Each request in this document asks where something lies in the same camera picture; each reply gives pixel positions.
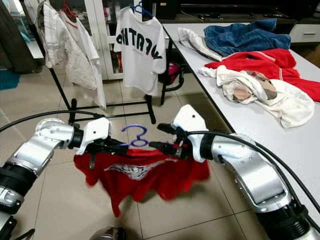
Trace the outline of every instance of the red jacket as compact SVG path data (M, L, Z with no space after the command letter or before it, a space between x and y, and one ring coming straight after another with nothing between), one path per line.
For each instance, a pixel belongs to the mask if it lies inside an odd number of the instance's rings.
M237 52L220 62L211 62L207 68L216 69L225 65L234 71L257 71L268 79L283 80L307 93L314 101L320 102L320 82L300 78L294 69L296 60L286 49L269 49L264 51Z
M116 217L119 204L127 196L140 202L149 190L162 199L171 200L181 192L188 192L194 181L210 176L208 162L200 163L163 154L159 150L129 149L127 156L97 153L95 168L89 169L91 154L75 155L74 164L86 176L86 183L94 186L99 180L111 197Z

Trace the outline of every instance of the blue hanger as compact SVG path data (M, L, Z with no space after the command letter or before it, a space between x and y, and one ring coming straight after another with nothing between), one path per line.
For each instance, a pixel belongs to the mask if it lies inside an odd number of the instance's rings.
M123 129L121 129L121 132L124 132L128 128L132 128L132 127L141 128L142 129L142 133L136 135L136 139L133 140L132 142L130 142L130 144L123 143L123 144L120 144L120 146L132 146L132 147L136 147L136 148L141 148L141 147L144 147L144 146L148 145L149 141L146 140L146 139L141 138L141 136L145 135L146 132L147 132L147 128L145 126L142 126L140 124L131 124L131 125L128 125L128 126L124 127Z
M150 12L148 12L147 10L144 9L144 7L142 6L142 1L139 2L138 5L132 6L131 7L135 12L139 13L139 14L148 14L150 15L152 18L154 17Z

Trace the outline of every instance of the blue denim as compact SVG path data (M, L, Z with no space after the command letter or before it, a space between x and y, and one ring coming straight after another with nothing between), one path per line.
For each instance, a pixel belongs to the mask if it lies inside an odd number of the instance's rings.
M288 34L275 34L277 19L259 20L248 25L234 23L230 26L208 26L204 29L208 48L228 56L238 52L253 52L267 49L289 49Z

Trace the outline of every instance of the black lettering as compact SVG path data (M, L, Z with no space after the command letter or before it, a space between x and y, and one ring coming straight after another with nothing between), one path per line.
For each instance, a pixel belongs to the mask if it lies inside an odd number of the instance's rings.
M157 45L154 45L154 47L151 50L151 56L153 59L162 59L162 56L159 56L159 52L156 51Z
M131 27L129 27L129 33L131 33L131 36L132 36L132 45L135 46L135 38L136 38L136 35L137 35L137 31L136 30L133 30Z
M145 38L142 36L140 33L137 34L136 36L136 49L139 49L142 52L144 49L144 44L145 44Z
M122 33L124 32L124 29L121 29L121 33L116 37L116 42L118 44L122 44Z
M122 43L126 44L126 40L125 40L125 34L124 34L124 29L121 29L121 36L122 36Z
M151 50L151 47L152 47L152 41L149 38L146 38L145 41L148 44L146 46L145 54L148 55L150 53L150 50Z
M119 35L116 37L116 42L117 42L118 44L122 44L122 36L121 36L121 34L119 34Z
M125 45L129 45L129 41L128 41L128 28L124 29L124 40L125 40Z

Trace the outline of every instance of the tiled floor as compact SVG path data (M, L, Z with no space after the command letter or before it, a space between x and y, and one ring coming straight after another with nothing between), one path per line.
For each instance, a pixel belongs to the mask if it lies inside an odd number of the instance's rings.
M78 87L71 86L63 71L58 78L70 100L76 97L80 106L92 103L82 97ZM108 103L143 99L143 93L114 81L104 85ZM191 104L203 116L207 127L227 131L217 111L192 74L184 86L167 93L165 103L153 99L157 123L170 123L182 105ZM0 92L0 125L46 110L66 109L48 71L23 75L16 89ZM145 105L108 108L107 114L146 111ZM54 115L63 121L66 114ZM38 119L12 127L0 135L1 165L35 130ZM172 136L156 129L148 115L114 118L112 137L123 142L135 139L137 129L121 132L126 125L138 123L147 127L146 139L172 141ZM196 184L188 194L165 202L153 196L143 203L128 198L121 204L122 216L115 218L109 197L99 185L88 188L84 175L73 164L73 150L56 150L53 160L35 182L25 203L15 216L18 225L14 237L35 228L33 240L89 240L105 226L122 226L129 240L266 240L244 197L234 185L233 176L211 162L211 178Z

